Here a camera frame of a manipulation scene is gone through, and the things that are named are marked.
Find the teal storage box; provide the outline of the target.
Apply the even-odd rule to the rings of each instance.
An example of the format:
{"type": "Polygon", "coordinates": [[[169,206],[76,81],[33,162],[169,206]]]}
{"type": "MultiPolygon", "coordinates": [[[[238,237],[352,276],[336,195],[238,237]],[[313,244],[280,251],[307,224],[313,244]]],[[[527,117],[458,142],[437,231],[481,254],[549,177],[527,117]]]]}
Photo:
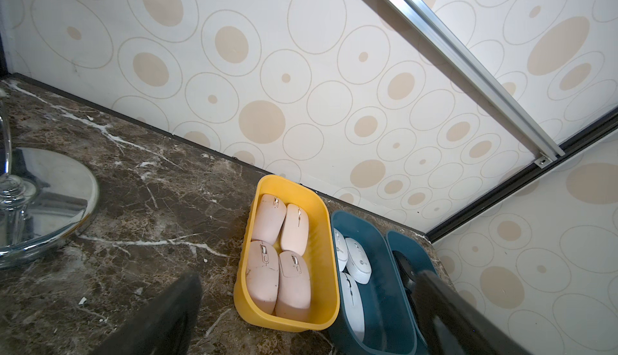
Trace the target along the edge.
{"type": "Polygon", "coordinates": [[[355,337],[345,316],[342,272],[341,308],[328,329],[332,342],[345,354],[415,354],[418,340],[410,306],[385,238],[368,221],[342,210],[332,214],[331,224],[345,238],[362,244],[372,267],[369,283],[357,283],[365,314],[363,342],[355,337]]]}
{"type": "Polygon", "coordinates": [[[413,314],[413,323],[416,329],[418,340],[416,353],[428,354],[429,350],[427,348],[425,338],[421,333],[420,327],[418,326],[416,311],[412,301],[412,295],[410,290],[408,289],[410,279],[407,276],[404,276],[400,262],[402,258],[405,257],[406,260],[409,262],[410,269],[415,274],[422,271],[430,271],[433,274],[437,274],[437,271],[431,261],[430,256],[428,255],[428,253],[426,253],[426,250],[424,250],[423,247],[412,238],[409,238],[403,234],[391,230],[386,234],[386,242],[391,250],[392,255],[394,256],[397,268],[399,269],[402,286],[404,287],[404,291],[413,314]]]}

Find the black mouse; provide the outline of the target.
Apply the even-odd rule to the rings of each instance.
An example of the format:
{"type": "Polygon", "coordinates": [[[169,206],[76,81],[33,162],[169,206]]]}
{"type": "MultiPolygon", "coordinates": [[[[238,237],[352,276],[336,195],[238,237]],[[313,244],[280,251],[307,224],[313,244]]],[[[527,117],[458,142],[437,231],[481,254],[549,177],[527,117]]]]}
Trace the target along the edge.
{"type": "Polygon", "coordinates": [[[411,266],[410,261],[402,252],[394,250],[393,255],[398,265],[402,285],[406,291],[411,294],[415,290],[416,286],[414,269],[411,266]]]}

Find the yellow storage box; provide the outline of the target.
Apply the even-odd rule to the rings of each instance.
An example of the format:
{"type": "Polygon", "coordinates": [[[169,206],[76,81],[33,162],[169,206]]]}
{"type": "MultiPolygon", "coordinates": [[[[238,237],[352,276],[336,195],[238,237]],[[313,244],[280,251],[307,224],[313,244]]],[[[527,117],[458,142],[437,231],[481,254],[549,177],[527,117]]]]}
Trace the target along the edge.
{"type": "MultiPolygon", "coordinates": [[[[278,256],[284,251],[280,247],[280,236],[272,245],[278,256]]],[[[320,197],[310,189],[277,176],[264,176],[257,184],[254,200],[247,221],[238,275],[233,290],[235,308],[241,318],[253,325],[286,332],[325,330],[332,325],[340,310],[339,270],[333,250],[332,228],[328,209],[320,197]],[[257,206],[263,194],[272,194],[286,206],[295,204],[303,208],[309,218],[307,250],[301,255],[307,263],[311,277],[312,301],[306,321],[293,321],[261,311],[251,300],[246,283],[246,268],[249,246],[252,240],[257,206]]]]}

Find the horizontal aluminium frame bar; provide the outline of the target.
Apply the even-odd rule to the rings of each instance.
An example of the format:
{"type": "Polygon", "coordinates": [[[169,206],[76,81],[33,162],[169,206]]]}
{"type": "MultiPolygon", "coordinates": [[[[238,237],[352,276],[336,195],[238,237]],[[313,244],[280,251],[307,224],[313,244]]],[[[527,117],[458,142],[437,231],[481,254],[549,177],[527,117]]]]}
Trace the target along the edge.
{"type": "Polygon", "coordinates": [[[540,168],[566,155],[423,0],[384,1],[476,91],[476,103],[536,156],[540,168]]]}

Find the right teal storage box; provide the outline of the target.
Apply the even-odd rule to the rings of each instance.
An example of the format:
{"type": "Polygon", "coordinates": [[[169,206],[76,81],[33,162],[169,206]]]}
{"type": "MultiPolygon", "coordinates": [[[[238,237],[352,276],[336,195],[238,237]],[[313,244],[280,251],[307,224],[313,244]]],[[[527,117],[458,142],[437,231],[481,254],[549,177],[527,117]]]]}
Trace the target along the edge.
{"type": "Polygon", "coordinates": [[[409,262],[410,269],[415,274],[422,271],[430,271],[433,274],[437,274],[437,271],[431,261],[430,256],[428,255],[428,253],[426,253],[426,250],[424,250],[423,247],[412,238],[409,238],[403,234],[391,230],[386,234],[386,242],[391,250],[392,255],[394,256],[397,268],[399,269],[402,286],[404,287],[404,291],[413,314],[413,323],[416,329],[418,340],[416,353],[428,354],[429,350],[427,348],[425,338],[421,333],[420,327],[418,326],[416,311],[412,301],[412,295],[410,290],[408,289],[410,279],[407,276],[404,276],[400,262],[402,258],[405,257],[406,260],[409,262]]]}

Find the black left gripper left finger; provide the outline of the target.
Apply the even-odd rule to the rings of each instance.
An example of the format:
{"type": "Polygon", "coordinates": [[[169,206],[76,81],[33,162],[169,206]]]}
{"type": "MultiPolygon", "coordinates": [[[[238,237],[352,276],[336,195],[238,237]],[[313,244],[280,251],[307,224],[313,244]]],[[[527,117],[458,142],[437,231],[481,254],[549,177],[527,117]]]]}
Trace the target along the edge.
{"type": "Polygon", "coordinates": [[[187,354],[201,299],[199,275],[185,272],[92,353],[187,354]]]}

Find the pink mouse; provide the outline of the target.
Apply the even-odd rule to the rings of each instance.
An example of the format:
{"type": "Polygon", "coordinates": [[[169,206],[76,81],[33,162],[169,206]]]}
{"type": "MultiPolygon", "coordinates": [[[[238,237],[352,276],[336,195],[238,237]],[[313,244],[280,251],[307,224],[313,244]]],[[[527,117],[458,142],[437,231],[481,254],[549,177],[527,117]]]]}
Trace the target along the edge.
{"type": "Polygon", "coordinates": [[[307,212],[298,205],[288,204],[280,236],[282,250],[291,250],[296,254],[304,255],[307,250],[308,233],[307,212]]]}
{"type": "Polygon", "coordinates": [[[246,283],[251,300],[261,311],[272,315],[278,298],[279,256],[268,242],[251,242],[246,283]]]}
{"type": "Polygon", "coordinates": [[[304,258],[285,250],[279,255],[279,285],[275,315],[306,321],[312,301],[311,277],[304,258]]]}
{"type": "Polygon", "coordinates": [[[272,194],[263,194],[257,206],[252,240],[274,245],[286,217],[286,204],[272,194]]]}

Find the white mouse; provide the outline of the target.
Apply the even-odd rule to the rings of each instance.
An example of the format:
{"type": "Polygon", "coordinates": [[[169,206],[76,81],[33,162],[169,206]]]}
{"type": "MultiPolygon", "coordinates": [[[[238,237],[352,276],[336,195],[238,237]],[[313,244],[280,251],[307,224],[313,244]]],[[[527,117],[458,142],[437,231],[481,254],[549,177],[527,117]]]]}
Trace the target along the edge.
{"type": "Polygon", "coordinates": [[[369,283],[372,267],[365,249],[353,238],[344,239],[349,253],[346,269],[350,276],[359,284],[369,283]]]}
{"type": "Polygon", "coordinates": [[[363,342],[365,338],[365,314],[361,294],[355,279],[348,273],[341,273],[341,293],[344,297],[344,312],[355,337],[363,342]]]}
{"type": "Polygon", "coordinates": [[[347,247],[347,243],[345,237],[338,229],[334,229],[334,242],[336,248],[336,258],[338,261],[338,268],[340,272],[343,272],[346,268],[347,262],[349,261],[349,250],[347,247]]]}

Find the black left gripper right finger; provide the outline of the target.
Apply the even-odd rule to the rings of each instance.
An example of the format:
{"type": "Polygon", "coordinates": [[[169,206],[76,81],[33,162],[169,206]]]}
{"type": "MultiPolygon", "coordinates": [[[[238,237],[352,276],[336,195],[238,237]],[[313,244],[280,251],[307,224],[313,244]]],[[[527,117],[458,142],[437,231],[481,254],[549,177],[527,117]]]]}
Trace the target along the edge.
{"type": "Polygon", "coordinates": [[[418,327],[430,354],[527,354],[430,271],[415,276],[418,327]]]}

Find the left teal storage box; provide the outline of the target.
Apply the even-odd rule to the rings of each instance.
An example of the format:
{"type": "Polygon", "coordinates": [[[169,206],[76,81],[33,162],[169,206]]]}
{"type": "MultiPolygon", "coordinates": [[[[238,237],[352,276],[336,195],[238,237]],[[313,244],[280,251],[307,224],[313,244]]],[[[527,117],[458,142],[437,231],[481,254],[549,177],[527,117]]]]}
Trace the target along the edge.
{"type": "Polygon", "coordinates": [[[355,337],[345,316],[342,272],[341,308],[328,329],[332,342],[345,354],[415,354],[418,340],[410,306],[385,238],[368,221],[342,210],[332,214],[331,224],[345,238],[362,244],[372,267],[369,283],[357,283],[365,314],[363,342],[355,337]]]}

